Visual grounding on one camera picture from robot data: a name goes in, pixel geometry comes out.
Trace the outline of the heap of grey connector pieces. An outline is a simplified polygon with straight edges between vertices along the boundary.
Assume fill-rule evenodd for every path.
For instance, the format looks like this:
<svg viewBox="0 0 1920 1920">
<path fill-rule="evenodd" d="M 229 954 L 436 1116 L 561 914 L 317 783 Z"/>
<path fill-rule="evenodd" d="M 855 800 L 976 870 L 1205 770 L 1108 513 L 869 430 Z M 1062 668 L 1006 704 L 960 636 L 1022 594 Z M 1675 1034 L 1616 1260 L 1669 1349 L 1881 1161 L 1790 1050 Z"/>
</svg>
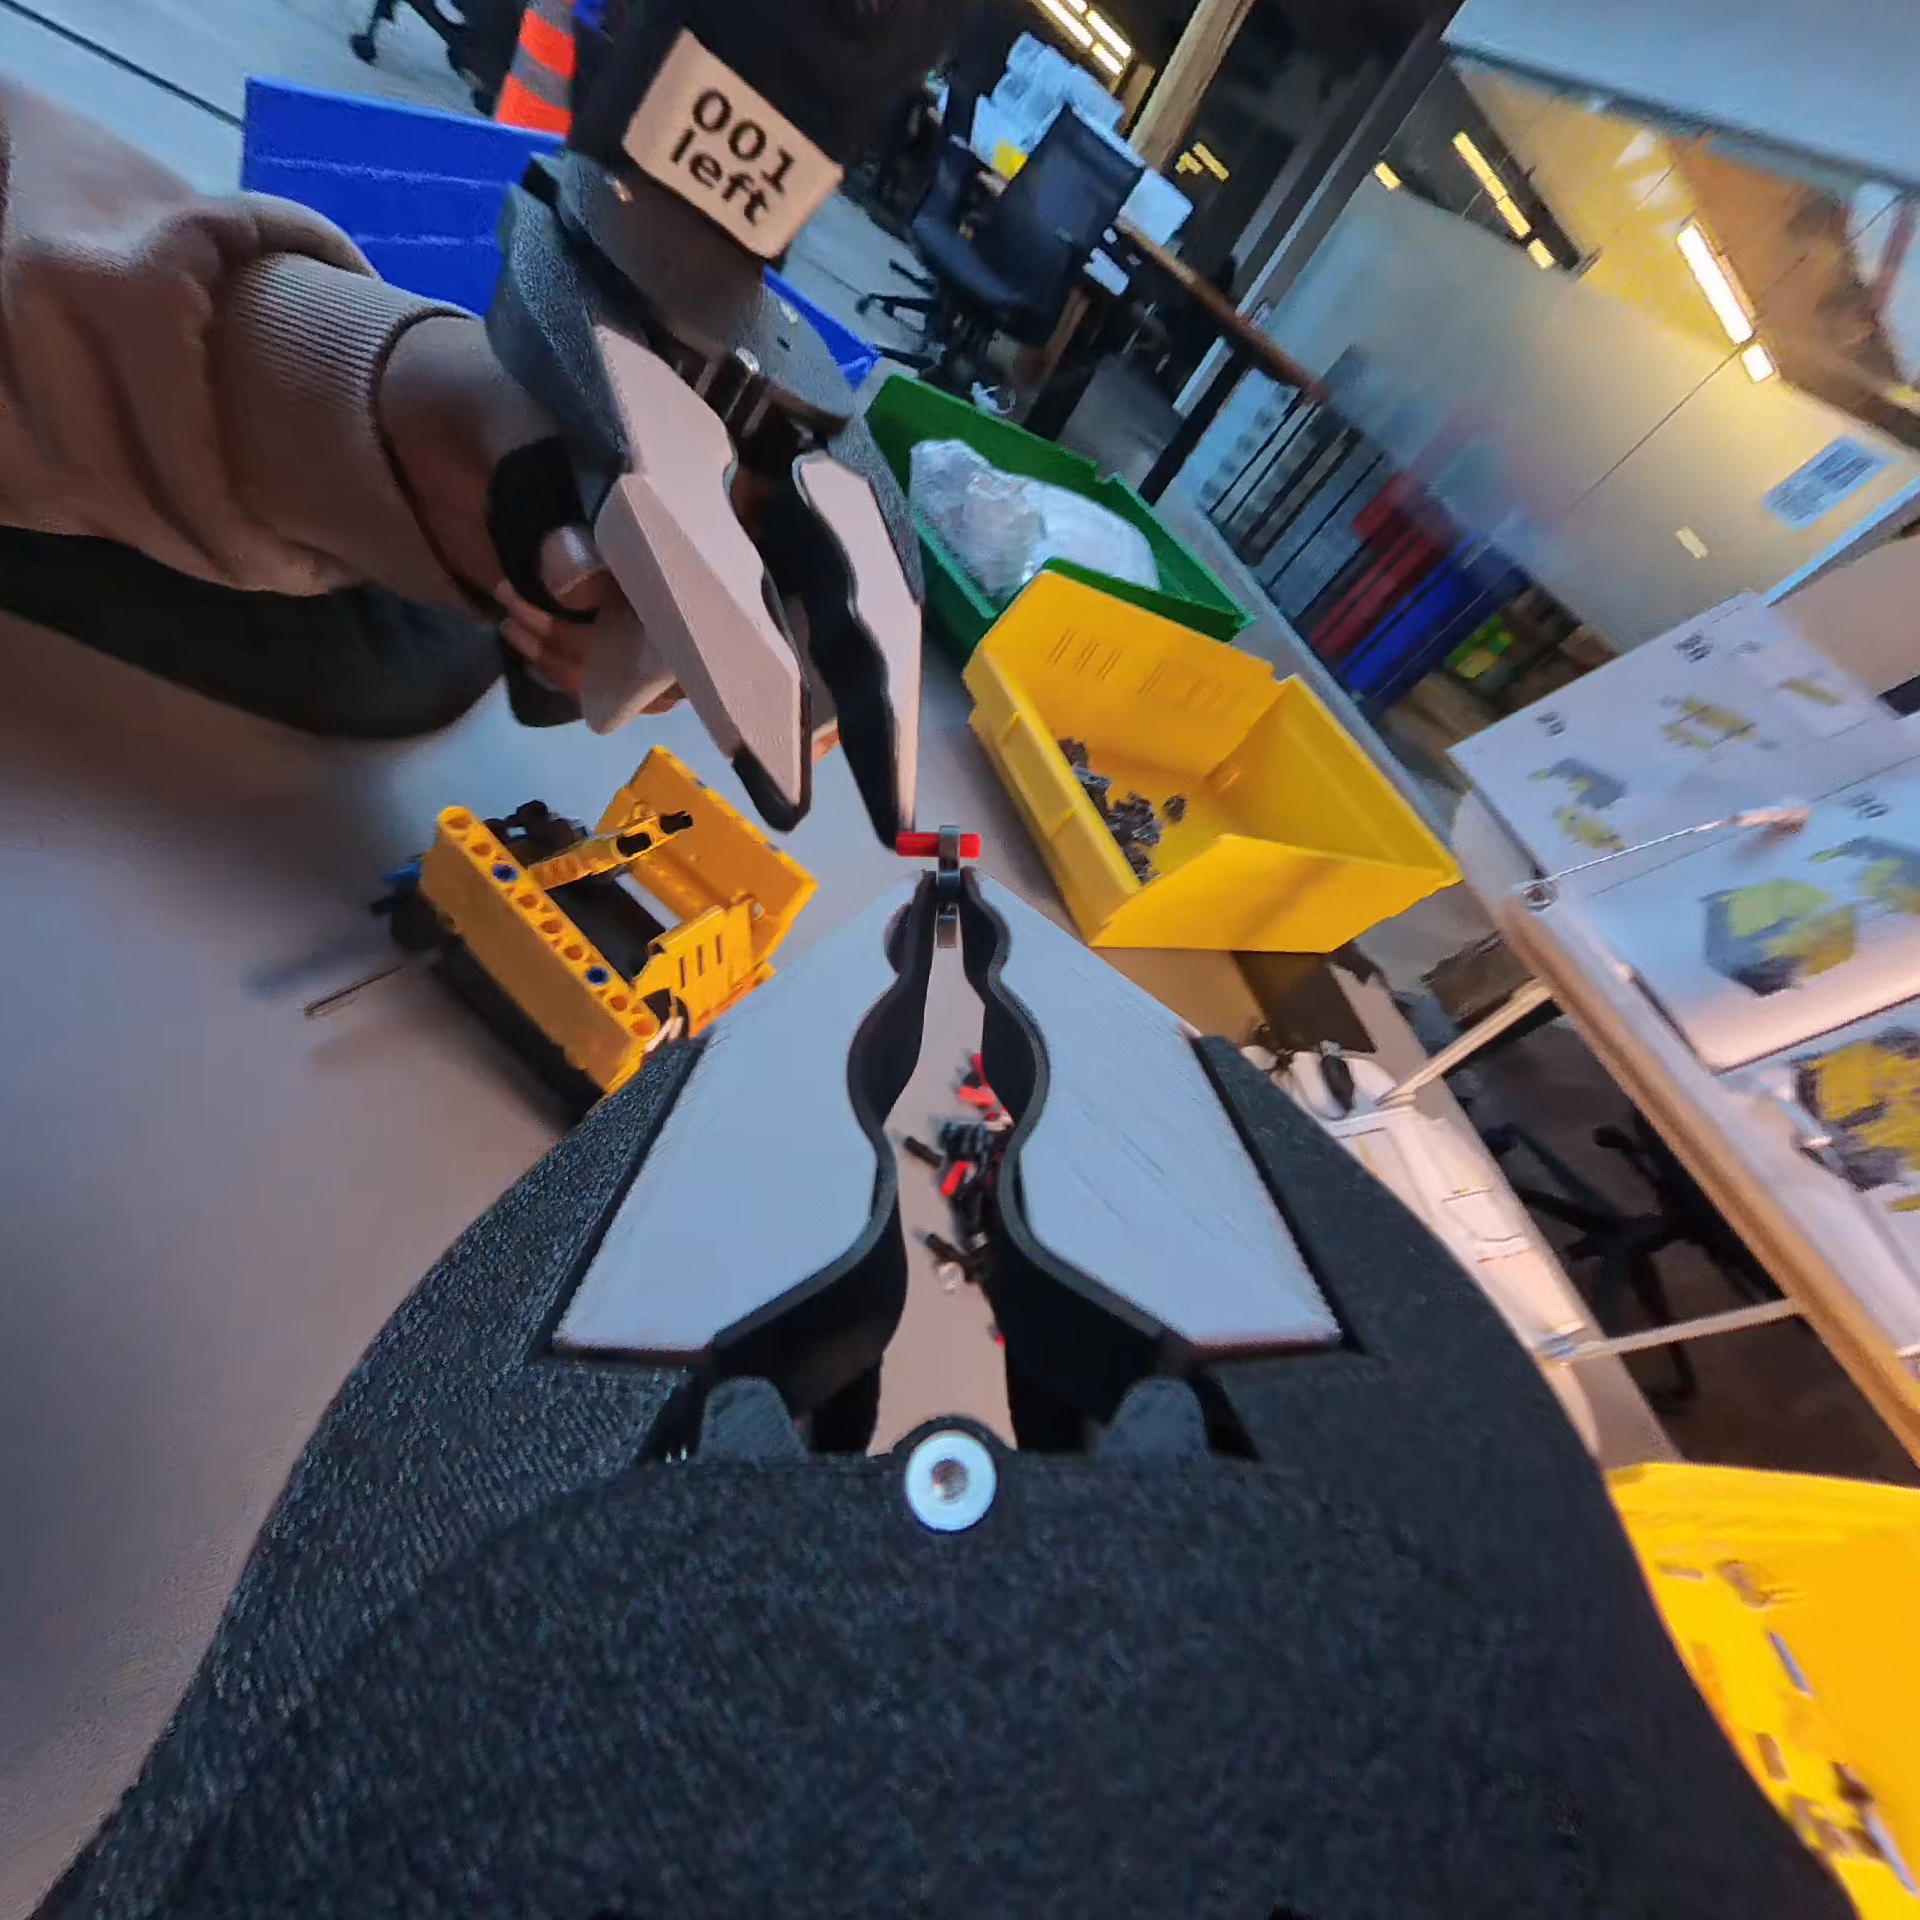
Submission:
<svg viewBox="0 0 1920 1920">
<path fill-rule="evenodd" d="M 1183 793 L 1168 793 L 1161 800 L 1152 800 L 1134 788 L 1119 791 L 1112 776 L 1093 766 L 1086 740 L 1061 735 L 1056 744 L 1071 770 L 1071 780 L 1107 826 L 1132 874 L 1137 881 L 1152 881 L 1159 874 L 1156 854 L 1165 830 L 1183 822 L 1189 797 Z"/>
</svg>

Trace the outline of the wooden top table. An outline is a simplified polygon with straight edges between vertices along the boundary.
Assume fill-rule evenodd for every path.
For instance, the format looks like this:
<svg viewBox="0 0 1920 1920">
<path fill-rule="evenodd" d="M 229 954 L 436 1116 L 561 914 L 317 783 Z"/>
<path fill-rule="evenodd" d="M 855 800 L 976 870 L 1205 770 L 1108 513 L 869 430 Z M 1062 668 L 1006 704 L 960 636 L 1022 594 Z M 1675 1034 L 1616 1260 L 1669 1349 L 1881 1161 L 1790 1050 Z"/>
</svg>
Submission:
<svg viewBox="0 0 1920 1920">
<path fill-rule="evenodd" d="M 1008 180 L 979 154 L 972 154 L 967 149 L 963 149 L 963 152 L 974 159 L 979 189 L 999 197 Z M 1212 278 L 1205 278 L 1121 215 L 1108 229 L 1101 244 L 1112 241 L 1119 244 L 1119 250 L 1132 250 L 1136 256 L 1136 269 L 1159 273 L 1179 300 L 1205 312 L 1216 342 L 1224 352 L 1223 365 L 1205 384 L 1197 400 L 1190 404 L 1182 402 L 1183 410 L 1171 439 L 1161 448 L 1159 460 L 1150 466 L 1145 479 L 1136 481 L 1136 490 L 1145 501 L 1161 501 L 1168 486 L 1189 466 L 1200 440 L 1212 430 L 1212 422 L 1220 416 L 1240 378 L 1251 372 L 1260 372 L 1283 389 L 1288 389 L 1295 400 L 1328 398 L 1325 384 L 1303 368 L 1272 338 L 1269 338 L 1262 326 L 1244 316 L 1223 292 L 1217 292 Z M 1062 316 L 1062 336 L 1056 345 L 1071 345 L 1080 330 L 1080 320 Z M 1070 368 L 1062 353 L 1056 369 L 1049 372 L 1030 400 L 1030 407 L 1022 418 L 1024 430 L 1043 440 L 1056 440 L 1070 422 L 1075 407 L 1084 398 L 1093 372 L 1093 361 L 1086 365 L 1075 362 Z"/>
</svg>

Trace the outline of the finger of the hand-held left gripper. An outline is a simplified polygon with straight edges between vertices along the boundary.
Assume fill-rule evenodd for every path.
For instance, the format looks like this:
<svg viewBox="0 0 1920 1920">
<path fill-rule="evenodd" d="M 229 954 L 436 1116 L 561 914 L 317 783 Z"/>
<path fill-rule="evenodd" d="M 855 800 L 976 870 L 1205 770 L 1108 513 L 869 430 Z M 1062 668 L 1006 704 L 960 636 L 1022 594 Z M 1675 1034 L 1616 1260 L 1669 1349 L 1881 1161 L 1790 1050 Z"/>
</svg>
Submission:
<svg viewBox="0 0 1920 1920">
<path fill-rule="evenodd" d="M 651 346 L 612 326 L 592 342 L 629 463 L 592 522 L 624 609 L 590 639 L 590 730 L 677 687 L 759 816 L 790 832 L 809 809 L 809 693 L 729 493 L 729 432 Z"/>
<path fill-rule="evenodd" d="M 865 473 L 828 450 L 800 455 L 790 473 L 790 589 L 807 660 L 871 826 L 896 850 L 917 830 L 920 601 Z"/>
</svg>

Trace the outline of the black flat square pad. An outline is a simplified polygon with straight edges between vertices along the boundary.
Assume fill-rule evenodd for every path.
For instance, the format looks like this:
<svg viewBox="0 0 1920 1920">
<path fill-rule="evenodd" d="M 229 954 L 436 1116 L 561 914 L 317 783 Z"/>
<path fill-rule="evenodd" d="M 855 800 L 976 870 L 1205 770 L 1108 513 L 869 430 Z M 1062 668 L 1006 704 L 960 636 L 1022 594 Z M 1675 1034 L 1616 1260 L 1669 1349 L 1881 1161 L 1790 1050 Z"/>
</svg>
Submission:
<svg viewBox="0 0 1920 1920">
<path fill-rule="evenodd" d="M 1376 1050 L 1369 1026 L 1325 954 L 1236 950 L 1232 960 L 1256 1008 L 1248 1034 L 1252 1047 L 1275 1056 Z"/>
</svg>

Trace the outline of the yellow toy robot model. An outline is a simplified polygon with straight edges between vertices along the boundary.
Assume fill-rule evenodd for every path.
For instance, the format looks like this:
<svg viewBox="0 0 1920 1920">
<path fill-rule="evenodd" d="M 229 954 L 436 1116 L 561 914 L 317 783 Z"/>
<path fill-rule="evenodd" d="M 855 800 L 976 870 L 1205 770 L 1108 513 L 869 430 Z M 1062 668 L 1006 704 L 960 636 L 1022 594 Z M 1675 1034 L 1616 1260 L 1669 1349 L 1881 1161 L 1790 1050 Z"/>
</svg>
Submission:
<svg viewBox="0 0 1920 1920">
<path fill-rule="evenodd" d="M 651 748 L 595 822 L 539 800 L 444 806 L 369 905 L 392 960 L 303 1018 L 429 973 L 571 1125 L 757 991 L 815 892 L 766 830 Z"/>
</svg>

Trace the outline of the green plastic bin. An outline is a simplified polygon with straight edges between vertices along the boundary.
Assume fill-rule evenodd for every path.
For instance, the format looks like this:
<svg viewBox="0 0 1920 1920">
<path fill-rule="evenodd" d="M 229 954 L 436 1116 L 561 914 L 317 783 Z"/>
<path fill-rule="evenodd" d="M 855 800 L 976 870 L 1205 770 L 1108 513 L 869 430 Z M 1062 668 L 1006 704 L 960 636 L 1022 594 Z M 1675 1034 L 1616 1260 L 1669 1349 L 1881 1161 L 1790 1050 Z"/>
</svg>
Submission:
<svg viewBox="0 0 1920 1920">
<path fill-rule="evenodd" d="M 1165 528 L 1142 496 L 1091 456 L 980 410 L 891 362 L 880 362 L 876 372 L 865 424 L 902 486 L 919 444 L 963 440 L 997 471 L 1052 485 L 1111 512 L 1141 534 L 1155 562 L 1155 577 L 1134 583 L 1076 560 L 1046 560 L 1046 569 L 1212 639 L 1232 642 L 1252 624 L 1252 612 Z M 983 591 L 924 513 L 917 513 L 915 522 L 920 538 L 927 636 L 963 665 L 1008 598 Z"/>
</svg>

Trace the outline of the grey desk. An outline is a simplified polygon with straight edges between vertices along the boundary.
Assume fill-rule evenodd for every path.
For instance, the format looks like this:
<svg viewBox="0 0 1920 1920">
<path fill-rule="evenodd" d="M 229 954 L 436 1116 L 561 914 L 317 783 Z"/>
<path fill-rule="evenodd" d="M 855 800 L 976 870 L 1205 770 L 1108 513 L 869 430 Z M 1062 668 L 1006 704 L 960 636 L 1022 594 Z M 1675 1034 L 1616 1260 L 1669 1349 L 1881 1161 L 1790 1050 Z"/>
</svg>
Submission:
<svg viewBox="0 0 1920 1920">
<path fill-rule="evenodd" d="M 1325 1351 L 565 1354 L 696 1056 L 536 1156 L 301 1032 L 387 768 L 5 677 L 5 1914 L 1701 1914 L 1707 1758 L 1492 1308 L 1216 1040 Z"/>
</svg>

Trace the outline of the blue plastic bin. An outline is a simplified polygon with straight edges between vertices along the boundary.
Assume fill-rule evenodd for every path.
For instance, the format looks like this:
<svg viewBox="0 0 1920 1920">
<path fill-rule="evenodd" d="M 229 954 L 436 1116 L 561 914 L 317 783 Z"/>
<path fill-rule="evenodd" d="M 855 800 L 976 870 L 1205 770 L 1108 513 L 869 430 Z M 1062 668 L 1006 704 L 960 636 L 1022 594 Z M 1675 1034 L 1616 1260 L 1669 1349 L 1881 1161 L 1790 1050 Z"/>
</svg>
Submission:
<svg viewBox="0 0 1920 1920">
<path fill-rule="evenodd" d="M 839 182 L 832 152 L 691 34 L 647 74 L 595 80 L 565 140 L 253 80 L 241 182 L 331 220 L 398 288 L 485 312 L 509 372 L 580 430 L 614 416 L 598 326 L 715 409 L 736 381 L 821 434 L 873 368 L 777 273 Z"/>
</svg>

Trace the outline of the assorted grey blue small parts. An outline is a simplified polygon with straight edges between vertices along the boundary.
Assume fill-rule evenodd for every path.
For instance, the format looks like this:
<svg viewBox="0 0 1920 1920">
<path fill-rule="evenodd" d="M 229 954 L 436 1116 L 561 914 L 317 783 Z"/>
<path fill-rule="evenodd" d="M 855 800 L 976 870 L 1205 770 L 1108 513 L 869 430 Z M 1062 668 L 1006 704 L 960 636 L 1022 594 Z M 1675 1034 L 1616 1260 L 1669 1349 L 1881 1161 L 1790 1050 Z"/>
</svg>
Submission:
<svg viewBox="0 0 1920 1920">
<path fill-rule="evenodd" d="M 1801 1846 L 1861 1914 L 1916 1914 L 1916 1754 L 1801 1593 L 1739 1564 L 1643 1566 L 1716 1726 Z"/>
</svg>

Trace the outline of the pile of black red pins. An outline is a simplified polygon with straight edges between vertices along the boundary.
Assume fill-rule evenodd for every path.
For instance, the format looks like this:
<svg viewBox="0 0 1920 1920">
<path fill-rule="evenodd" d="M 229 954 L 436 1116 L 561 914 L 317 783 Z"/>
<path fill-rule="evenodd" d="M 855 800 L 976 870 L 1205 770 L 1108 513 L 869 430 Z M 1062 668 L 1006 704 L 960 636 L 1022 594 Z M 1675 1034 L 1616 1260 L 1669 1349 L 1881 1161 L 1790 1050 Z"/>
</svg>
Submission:
<svg viewBox="0 0 1920 1920">
<path fill-rule="evenodd" d="M 1000 1165 L 1015 1120 L 984 1071 L 980 1048 L 969 1050 L 950 1080 L 950 1111 L 920 1130 L 901 1130 L 896 1152 L 920 1167 L 941 1197 L 943 1224 L 919 1230 L 943 1295 L 992 1295 L 1000 1266 Z"/>
</svg>

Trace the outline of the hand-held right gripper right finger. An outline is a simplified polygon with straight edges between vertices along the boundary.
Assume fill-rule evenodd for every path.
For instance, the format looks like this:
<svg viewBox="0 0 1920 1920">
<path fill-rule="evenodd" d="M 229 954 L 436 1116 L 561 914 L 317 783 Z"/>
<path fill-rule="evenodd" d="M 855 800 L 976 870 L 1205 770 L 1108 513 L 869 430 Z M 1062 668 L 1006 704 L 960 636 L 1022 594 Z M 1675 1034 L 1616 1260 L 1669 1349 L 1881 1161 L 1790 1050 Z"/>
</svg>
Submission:
<svg viewBox="0 0 1920 1920">
<path fill-rule="evenodd" d="M 1196 1029 L 969 870 L 999 1165 L 992 1311 L 1008 1352 L 1308 1352 L 1339 1322 Z"/>
</svg>

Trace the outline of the person's left hand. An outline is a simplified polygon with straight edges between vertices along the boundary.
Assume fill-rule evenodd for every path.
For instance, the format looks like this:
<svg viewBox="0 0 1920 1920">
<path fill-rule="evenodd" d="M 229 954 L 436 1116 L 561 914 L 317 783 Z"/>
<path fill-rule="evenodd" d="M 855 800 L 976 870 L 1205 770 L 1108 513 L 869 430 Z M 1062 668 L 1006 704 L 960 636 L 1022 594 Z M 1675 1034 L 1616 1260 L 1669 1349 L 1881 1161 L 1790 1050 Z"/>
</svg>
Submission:
<svg viewBox="0 0 1920 1920">
<path fill-rule="evenodd" d="M 629 612 L 580 522 L 541 529 L 539 594 L 521 591 L 488 522 L 495 469 L 557 436 L 497 362 L 479 320 L 436 316 L 398 336 L 374 389 L 390 466 L 455 602 L 488 617 L 539 687 L 576 702 L 595 644 Z"/>
</svg>

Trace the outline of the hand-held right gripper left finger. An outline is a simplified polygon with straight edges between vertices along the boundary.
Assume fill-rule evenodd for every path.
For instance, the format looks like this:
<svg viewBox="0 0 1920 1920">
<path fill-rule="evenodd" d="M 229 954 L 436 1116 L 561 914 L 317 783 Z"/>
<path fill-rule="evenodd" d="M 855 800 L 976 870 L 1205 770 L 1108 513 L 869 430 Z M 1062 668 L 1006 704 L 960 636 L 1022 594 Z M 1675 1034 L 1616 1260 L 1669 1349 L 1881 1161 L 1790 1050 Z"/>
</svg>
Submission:
<svg viewBox="0 0 1920 1920">
<path fill-rule="evenodd" d="M 862 908 L 707 1029 L 560 1310 L 565 1354 L 877 1360 L 904 1308 L 896 1153 L 933 873 Z"/>
</svg>

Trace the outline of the clear bubble wrap bundle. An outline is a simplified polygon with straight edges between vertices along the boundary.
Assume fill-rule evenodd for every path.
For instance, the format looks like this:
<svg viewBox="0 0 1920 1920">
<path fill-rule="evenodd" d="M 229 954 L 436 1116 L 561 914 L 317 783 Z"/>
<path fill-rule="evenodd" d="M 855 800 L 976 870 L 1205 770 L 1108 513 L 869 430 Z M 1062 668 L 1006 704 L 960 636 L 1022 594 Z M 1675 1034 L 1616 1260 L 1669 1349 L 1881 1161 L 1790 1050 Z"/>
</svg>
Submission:
<svg viewBox="0 0 1920 1920">
<path fill-rule="evenodd" d="M 992 608 L 1006 608 L 1049 558 L 1040 490 L 963 439 L 915 444 L 904 496 L 920 528 Z"/>
<path fill-rule="evenodd" d="M 1029 532 L 1024 534 L 1024 576 L 1030 581 L 1049 562 L 1080 567 L 1126 585 L 1159 589 L 1161 569 L 1152 544 L 1129 518 L 1096 497 L 1052 481 L 1027 481 Z"/>
</svg>

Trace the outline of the yellow plastic bin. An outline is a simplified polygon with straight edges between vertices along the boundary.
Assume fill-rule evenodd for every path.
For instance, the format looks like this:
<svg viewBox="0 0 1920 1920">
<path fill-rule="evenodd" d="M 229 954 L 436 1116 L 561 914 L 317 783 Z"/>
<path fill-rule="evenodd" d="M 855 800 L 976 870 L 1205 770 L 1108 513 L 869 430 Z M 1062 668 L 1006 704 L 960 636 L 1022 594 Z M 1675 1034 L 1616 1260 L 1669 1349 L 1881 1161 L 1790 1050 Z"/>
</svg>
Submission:
<svg viewBox="0 0 1920 1920">
<path fill-rule="evenodd" d="M 1045 569 L 965 668 L 969 724 L 1093 945 L 1333 952 L 1457 884 L 1443 839 L 1304 679 Z M 1056 740 L 1183 793 L 1137 881 Z"/>
<path fill-rule="evenodd" d="M 1857 1914 L 1918 1914 L 1918 1493 L 1695 1462 L 1609 1472 L 1670 1642 Z"/>
</svg>

